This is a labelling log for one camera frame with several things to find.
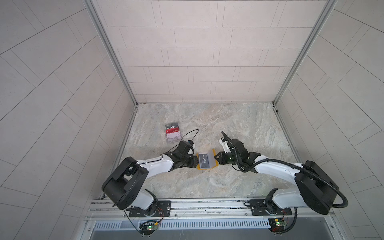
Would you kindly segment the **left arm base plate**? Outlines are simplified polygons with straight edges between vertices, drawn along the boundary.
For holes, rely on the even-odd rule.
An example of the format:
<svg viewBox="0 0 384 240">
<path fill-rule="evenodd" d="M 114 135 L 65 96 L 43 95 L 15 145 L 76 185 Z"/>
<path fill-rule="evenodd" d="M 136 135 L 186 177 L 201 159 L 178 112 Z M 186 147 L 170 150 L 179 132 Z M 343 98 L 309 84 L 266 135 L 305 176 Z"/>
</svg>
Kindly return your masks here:
<svg viewBox="0 0 384 240">
<path fill-rule="evenodd" d="M 130 218 L 156 218 L 156 217 L 169 217 L 171 210 L 171 201 L 157 200 L 150 205 L 146 210 L 138 207 L 129 209 Z"/>
</svg>

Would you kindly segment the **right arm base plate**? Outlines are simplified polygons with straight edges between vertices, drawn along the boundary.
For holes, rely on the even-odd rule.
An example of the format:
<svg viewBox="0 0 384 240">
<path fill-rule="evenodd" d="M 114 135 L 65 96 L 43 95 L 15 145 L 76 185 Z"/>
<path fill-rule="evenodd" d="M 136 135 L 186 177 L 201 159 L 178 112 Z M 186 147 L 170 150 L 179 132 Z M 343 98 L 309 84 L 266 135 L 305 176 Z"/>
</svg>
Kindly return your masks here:
<svg viewBox="0 0 384 240">
<path fill-rule="evenodd" d="M 281 209 L 274 202 L 266 200 L 248 200 L 244 205 L 251 209 L 253 216 L 292 215 L 291 208 Z"/>
</svg>

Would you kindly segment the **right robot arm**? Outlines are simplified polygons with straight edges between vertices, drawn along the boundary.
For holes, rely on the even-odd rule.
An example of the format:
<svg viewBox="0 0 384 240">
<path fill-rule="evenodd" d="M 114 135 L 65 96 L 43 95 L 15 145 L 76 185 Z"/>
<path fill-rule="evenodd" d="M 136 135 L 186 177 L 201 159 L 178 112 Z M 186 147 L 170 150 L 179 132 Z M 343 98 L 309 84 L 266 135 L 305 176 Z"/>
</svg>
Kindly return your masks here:
<svg viewBox="0 0 384 240">
<path fill-rule="evenodd" d="M 314 212 L 327 215 L 331 208 L 345 208 L 347 198 L 339 187 L 315 163 L 293 164 L 268 158 L 260 153 L 248 152 L 244 144 L 227 136 L 219 140 L 223 151 L 215 155 L 220 165 L 236 165 L 242 173 L 270 175 L 294 185 L 289 189 L 272 189 L 258 209 L 269 215 L 277 215 L 280 210 L 308 207 Z"/>
</svg>

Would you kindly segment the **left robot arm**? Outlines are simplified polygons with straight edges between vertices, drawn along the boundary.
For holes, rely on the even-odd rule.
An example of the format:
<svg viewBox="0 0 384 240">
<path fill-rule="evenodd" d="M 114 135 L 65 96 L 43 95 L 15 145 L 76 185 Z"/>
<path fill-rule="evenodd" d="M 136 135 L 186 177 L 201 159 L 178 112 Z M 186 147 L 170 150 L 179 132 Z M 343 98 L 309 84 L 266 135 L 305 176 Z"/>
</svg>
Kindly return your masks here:
<svg viewBox="0 0 384 240">
<path fill-rule="evenodd" d="M 180 141 L 175 149 L 153 159 L 125 158 L 105 180 L 102 191 L 119 210 L 133 207 L 151 216 L 156 211 L 158 198 L 143 189 L 146 179 L 179 168 L 194 169 L 198 163 L 198 157 L 194 155 L 193 141 Z"/>
</svg>

